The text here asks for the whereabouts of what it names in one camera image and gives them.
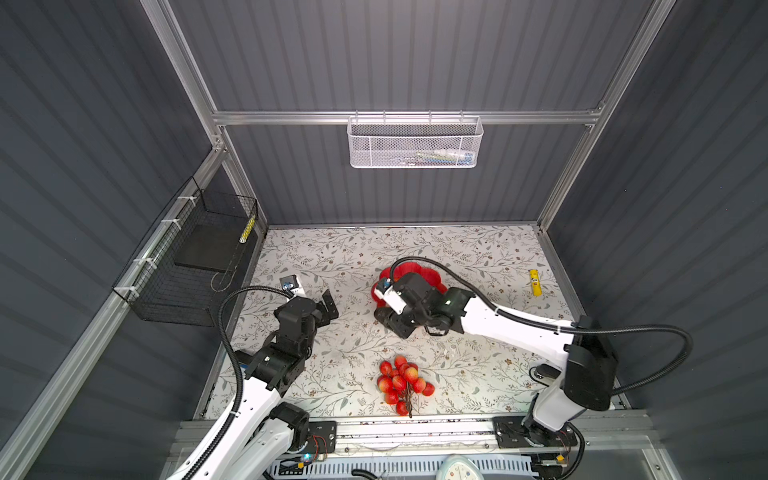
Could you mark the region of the red fake grape bunch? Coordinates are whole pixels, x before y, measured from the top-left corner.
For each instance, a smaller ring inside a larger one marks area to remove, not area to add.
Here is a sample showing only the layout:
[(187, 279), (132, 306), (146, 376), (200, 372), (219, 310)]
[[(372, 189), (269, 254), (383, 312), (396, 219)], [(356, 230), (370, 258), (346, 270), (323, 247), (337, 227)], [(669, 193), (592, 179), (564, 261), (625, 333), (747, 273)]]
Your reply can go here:
[(378, 368), (376, 387), (383, 395), (383, 402), (393, 407), (398, 416), (412, 417), (415, 399), (431, 397), (436, 392), (436, 387), (420, 375), (419, 367), (403, 355), (397, 355), (392, 361), (382, 360)]

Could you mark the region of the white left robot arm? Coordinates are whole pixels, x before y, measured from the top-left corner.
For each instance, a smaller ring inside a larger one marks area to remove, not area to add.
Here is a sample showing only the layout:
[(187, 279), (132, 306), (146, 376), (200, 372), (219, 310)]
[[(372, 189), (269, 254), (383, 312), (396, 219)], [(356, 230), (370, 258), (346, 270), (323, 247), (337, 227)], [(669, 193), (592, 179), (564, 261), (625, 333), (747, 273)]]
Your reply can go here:
[[(275, 339), (247, 357), (241, 368), (223, 325), (225, 307), (239, 295), (253, 291), (282, 296), (275, 311), (279, 328)], [(222, 301), (217, 328), (234, 374), (235, 395), (172, 479), (258, 479), (283, 454), (301, 451), (309, 437), (309, 414), (284, 400), (312, 356), (317, 330), (339, 317), (329, 291), (314, 301), (299, 289), (286, 292), (267, 286), (248, 286)]]

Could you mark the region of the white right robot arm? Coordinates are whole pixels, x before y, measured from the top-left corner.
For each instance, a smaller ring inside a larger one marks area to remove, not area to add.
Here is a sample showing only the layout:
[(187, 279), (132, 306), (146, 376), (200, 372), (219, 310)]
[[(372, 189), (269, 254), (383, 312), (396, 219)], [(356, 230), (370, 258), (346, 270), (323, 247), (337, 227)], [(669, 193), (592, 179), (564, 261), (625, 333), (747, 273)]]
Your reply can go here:
[(403, 339), (422, 327), (432, 336), (483, 336), (539, 356), (543, 363), (537, 368), (548, 384), (511, 425), (532, 446), (555, 441), (580, 414), (611, 406), (617, 358), (605, 338), (568, 333), (567, 321), (488, 305), (467, 289), (442, 292), (413, 272), (397, 281), (379, 279), (373, 296), (384, 303), (375, 312), (377, 321)]

